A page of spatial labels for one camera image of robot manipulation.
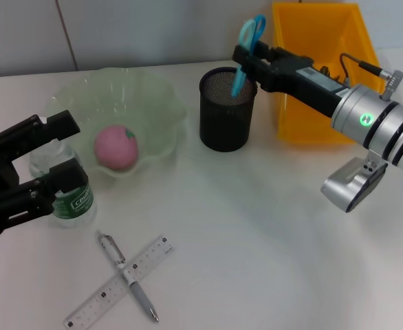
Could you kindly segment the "green plastic wrapper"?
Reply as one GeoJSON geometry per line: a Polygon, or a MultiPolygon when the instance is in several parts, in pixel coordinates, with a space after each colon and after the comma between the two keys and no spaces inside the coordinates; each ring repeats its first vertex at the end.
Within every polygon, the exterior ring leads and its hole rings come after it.
{"type": "Polygon", "coordinates": [[[345,78],[344,71],[340,65],[332,65],[332,66],[323,65],[319,69],[319,72],[340,83],[342,83],[345,78]]]}

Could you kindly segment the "pale green glass fruit plate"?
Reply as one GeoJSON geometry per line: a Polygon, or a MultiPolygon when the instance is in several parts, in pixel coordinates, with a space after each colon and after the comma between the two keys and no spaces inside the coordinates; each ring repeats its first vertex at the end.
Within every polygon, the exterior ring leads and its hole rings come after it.
{"type": "Polygon", "coordinates": [[[80,133],[68,142],[85,170],[122,179],[175,150],[187,106],[165,78],[140,68],[110,67],[89,71],[59,89],[45,113],[52,116],[64,110],[79,125],[80,133]],[[135,164],[123,170],[99,164],[94,155],[96,135],[114,124],[134,134],[139,150],[135,164]]]}

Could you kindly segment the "blue scissors with sheath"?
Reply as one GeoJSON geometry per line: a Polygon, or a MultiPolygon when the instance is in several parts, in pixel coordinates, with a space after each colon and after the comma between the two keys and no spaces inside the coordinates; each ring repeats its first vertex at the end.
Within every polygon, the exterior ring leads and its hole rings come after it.
{"type": "MultiPolygon", "coordinates": [[[[266,26],[266,17],[262,14],[255,16],[253,19],[247,20],[239,33],[238,43],[250,53],[253,53],[257,41],[263,34],[266,26]]],[[[246,81],[246,74],[241,70],[241,65],[237,67],[235,79],[232,84],[231,96],[233,98],[239,95],[246,81]]]]}

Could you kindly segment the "clear plastic ruler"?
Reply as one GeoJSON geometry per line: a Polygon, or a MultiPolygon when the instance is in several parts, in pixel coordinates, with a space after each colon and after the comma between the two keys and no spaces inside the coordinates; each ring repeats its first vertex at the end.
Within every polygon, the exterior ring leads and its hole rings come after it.
{"type": "MultiPolygon", "coordinates": [[[[160,235],[135,258],[130,261],[126,260],[129,271],[140,284],[140,281],[149,275],[173,250],[167,237],[160,235]]],[[[88,330],[127,294],[132,295],[116,270],[113,278],[110,278],[66,317],[63,321],[66,330],[88,330]]]]}

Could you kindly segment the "clear water bottle green label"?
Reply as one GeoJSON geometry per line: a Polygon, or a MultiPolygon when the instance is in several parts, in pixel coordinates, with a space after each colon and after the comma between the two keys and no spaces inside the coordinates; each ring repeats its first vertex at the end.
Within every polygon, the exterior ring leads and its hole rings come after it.
{"type": "MultiPolygon", "coordinates": [[[[49,173],[49,169],[70,159],[79,160],[77,152],[65,141],[51,142],[30,153],[29,171],[33,178],[49,173]]],[[[54,211],[48,223],[58,228],[76,228],[96,218],[96,202],[89,185],[63,193],[58,191],[53,203],[54,211]]]]}

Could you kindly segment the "pink toy peach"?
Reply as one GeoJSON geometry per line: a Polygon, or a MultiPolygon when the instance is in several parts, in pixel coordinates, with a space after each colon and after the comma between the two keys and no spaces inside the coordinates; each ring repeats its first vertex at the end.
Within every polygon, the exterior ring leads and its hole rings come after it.
{"type": "Polygon", "coordinates": [[[106,126],[94,139],[94,155],[101,166],[113,171],[127,170],[138,160],[136,136],[126,126],[106,126]]]}

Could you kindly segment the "black mesh pen holder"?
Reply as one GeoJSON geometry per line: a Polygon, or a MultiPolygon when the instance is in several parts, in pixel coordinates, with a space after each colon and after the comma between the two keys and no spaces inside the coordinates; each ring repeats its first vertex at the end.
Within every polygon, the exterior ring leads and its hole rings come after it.
{"type": "Polygon", "coordinates": [[[257,84],[247,80],[239,94],[231,95],[236,68],[218,67],[199,82],[199,137],[210,149],[232,152],[248,141],[257,84]]]}

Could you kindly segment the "yellow plastic storage bin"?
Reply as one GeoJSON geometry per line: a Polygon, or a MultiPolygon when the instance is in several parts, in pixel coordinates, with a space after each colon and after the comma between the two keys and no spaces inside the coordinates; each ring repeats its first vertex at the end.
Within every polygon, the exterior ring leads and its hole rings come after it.
{"type": "MultiPolygon", "coordinates": [[[[316,69],[328,67],[331,77],[383,91],[384,81],[352,60],[340,64],[345,52],[378,66],[367,27],[355,3],[274,3],[275,47],[314,60],[316,69]]],[[[272,118],[278,139],[293,145],[344,145],[352,140],[334,131],[330,119],[282,93],[274,95],[272,118]]]]}

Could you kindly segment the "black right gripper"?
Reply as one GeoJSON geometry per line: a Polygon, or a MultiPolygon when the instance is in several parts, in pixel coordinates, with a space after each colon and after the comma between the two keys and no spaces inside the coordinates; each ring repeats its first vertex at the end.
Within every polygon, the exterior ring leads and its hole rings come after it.
{"type": "Polygon", "coordinates": [[[254,54],[236,45],[232,59],[240,64],[250,80],[259,82],[264,91],[287,94],[328,118],[342,100],[338,93],[346,89],[341,82],[315,69],[311,58],[281,47],[270,47],[262,41],[255,44],[254,54]]]}

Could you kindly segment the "clear grey ballpoint pen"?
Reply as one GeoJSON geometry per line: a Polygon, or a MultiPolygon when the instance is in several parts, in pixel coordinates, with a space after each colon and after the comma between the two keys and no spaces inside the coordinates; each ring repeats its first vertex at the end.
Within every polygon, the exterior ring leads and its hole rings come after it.
{"type": "Polygon", "coordinates": [[[149,300],[139,282],[134,279],[132,273],[129,271],[126,258],[120,251],[113,237],[97,231],[97,239],[105,251],[105,254],[113,263],[121,279],[124,281],[133,297],[137,300],[139,306],[141,306],[143,311],[150,319],[152,319],[153,322],[158,323],[159,317],[155,307],[153,306],[153,303],[149,300]]]}

